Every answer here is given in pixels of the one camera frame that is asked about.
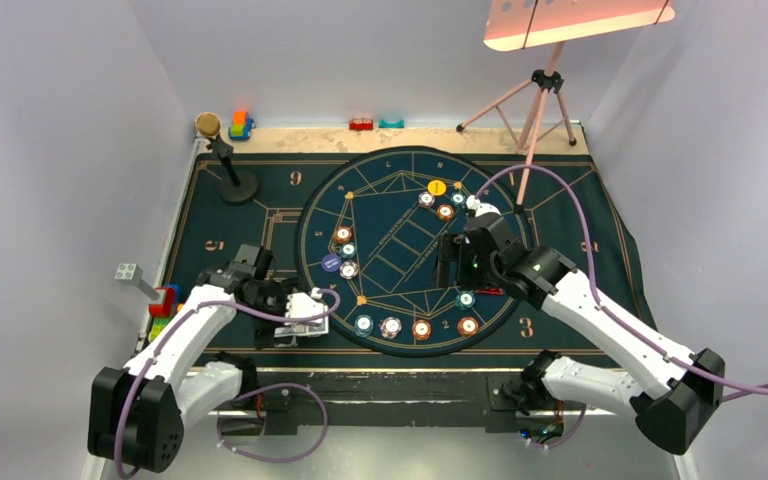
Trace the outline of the blue playing card deck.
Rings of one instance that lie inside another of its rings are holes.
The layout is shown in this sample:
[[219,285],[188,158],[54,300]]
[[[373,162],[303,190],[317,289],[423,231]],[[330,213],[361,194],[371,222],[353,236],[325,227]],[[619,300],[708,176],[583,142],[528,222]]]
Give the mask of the blue playing card deck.
[[293,348],[300,340],[324,336],[329,333],[329,321],[319,319],[306,323],[284,323],[274,329],[274,348]]

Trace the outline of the yellow dealer button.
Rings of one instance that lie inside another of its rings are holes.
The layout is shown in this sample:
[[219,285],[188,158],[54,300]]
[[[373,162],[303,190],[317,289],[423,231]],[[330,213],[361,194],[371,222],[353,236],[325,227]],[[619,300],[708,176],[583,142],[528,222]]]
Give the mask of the yellow dealer button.
[[447,190],[446,183],[439,179],[431,180],[427,184],[427,191],[432,195],[434,195],[435,197],[444,195],[446,190]]

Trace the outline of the orange red poker chip stack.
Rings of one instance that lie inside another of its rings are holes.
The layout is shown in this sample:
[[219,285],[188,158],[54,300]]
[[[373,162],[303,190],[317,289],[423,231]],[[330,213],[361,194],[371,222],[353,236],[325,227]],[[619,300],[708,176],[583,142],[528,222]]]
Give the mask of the orange red poker chip stack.
[[412,335],[417,341],[425,341],[430,338],[432,327],[426,320],[416,320],[412,325]]

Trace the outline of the green poker chip stack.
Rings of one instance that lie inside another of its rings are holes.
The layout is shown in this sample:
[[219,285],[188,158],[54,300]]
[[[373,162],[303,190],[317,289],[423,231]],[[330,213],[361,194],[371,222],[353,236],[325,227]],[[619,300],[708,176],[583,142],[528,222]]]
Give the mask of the green poker chip stack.
[[372,317],[366,314],[361,314],[355,318],[353,331],[356,336],[366,338],[371,335],[373,327],[374,321]]

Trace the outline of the pink white poker chip stack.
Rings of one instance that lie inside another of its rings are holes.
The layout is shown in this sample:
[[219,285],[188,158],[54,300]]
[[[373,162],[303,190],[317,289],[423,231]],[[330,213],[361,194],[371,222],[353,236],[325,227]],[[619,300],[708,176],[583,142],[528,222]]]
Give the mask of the pink white poker chip stack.
[[384,339],[395,339],[402,330],[402,323],[399,318],[387,317],[380,322],[380,333]]

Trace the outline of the red triangular button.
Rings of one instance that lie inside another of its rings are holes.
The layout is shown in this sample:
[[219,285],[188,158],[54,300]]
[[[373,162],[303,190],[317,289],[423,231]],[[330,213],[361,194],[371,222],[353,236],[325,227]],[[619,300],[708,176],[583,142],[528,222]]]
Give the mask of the red triangular button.
[[476,295],[492,295],[492,296],[505,295],[504,290],[500,288],[482,288],[482,289],[476,289],[474,292]]

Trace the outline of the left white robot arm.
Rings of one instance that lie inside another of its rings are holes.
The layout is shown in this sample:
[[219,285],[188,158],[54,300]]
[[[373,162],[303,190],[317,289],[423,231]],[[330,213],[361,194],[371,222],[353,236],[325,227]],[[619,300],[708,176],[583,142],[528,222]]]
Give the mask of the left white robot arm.
[[208,343],[238,313],[285,324],[319,317],[321,294],[294,281],[266,277],[272,253],[243,244],[236,256],[203,271],[181,311],[122,368],[94,378],[87,448],[90,454],[159,473],[178,454],[186,430],[227,402],[244,409],[257,399],[252,367],[229,356],[187,374]]

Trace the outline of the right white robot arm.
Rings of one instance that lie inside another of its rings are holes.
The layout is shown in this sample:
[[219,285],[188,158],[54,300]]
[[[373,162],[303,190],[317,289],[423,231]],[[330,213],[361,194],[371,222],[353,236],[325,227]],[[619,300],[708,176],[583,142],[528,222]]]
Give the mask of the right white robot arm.
[[439,235],[433,278],[439,287],[499,288],[571,327],[620,367],[543,350],[510,393],[522,411],[572,401],[627,415],[654,445],[683,455],[722,402],[722,387],[709,378],[725,372],[719,354],[694,353],[600,297],[572,260],[550,247],[527,248],[497,213]]

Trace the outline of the purple small blind button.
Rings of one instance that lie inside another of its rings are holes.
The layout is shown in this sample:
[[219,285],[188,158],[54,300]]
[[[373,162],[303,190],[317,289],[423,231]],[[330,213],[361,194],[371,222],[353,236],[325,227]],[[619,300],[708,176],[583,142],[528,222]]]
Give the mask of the purple small blind button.
[[343,259],[339,255],[329,253],[322,258],[320,265],[324,271],[333,273],[340,269],[342,262]]

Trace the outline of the colourful lego car toy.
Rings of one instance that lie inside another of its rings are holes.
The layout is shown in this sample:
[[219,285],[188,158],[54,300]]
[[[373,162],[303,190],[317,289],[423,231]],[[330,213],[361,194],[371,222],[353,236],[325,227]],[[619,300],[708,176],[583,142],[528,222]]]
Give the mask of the colourful lego car toy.
[[176,284],[166,284],[155,288],[159,294],[157,300],[151,300],[147,310],[150,317],[150,326],[147,339],[153,342],[166,328],[170,320],[178,311],[179,286]]

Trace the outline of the grey lego brick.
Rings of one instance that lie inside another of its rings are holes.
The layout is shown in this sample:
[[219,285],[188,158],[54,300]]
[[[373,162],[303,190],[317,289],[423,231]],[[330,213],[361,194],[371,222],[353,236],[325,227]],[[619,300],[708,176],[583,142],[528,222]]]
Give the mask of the grey lego brick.
[[115,279],[119,282],[135,282],[140,279],[141,270],[136,263],[120,263],[115,272]]

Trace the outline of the teal toy block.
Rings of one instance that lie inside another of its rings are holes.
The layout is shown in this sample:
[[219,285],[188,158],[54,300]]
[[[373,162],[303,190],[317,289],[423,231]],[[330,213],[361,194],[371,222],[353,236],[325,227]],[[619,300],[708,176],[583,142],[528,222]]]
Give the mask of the teal toy block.
[[402,117],[381,117],[378,121],[380,129],[403,129],[405,119]]

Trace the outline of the colourful toy block stack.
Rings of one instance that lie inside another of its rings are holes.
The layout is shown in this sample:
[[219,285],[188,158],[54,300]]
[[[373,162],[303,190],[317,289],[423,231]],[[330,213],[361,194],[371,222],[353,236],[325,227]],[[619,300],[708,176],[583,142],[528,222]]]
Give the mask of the colourful toy block stack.
[[247,110],[237,110],[232,114],[228,127],[228,137],[234,141],[247,141],[254,129],[254,120]]

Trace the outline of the gold round knob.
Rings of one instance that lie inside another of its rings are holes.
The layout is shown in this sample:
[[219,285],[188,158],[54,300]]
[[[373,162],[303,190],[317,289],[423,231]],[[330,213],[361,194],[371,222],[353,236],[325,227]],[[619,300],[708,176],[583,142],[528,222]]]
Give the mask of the gold round knob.
[[221,131],[221,121],[213,112],[202,112],[195,119],[197,132],[206,138],[215,138]]

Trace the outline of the red toy block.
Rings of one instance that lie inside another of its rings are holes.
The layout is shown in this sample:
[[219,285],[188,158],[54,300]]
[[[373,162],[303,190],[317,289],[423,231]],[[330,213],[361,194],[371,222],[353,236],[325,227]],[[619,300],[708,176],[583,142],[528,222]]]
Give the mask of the red toy block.
[[351,131],[369,131],[375,128],[375,121],[368,117],[352,118],[348,122]]

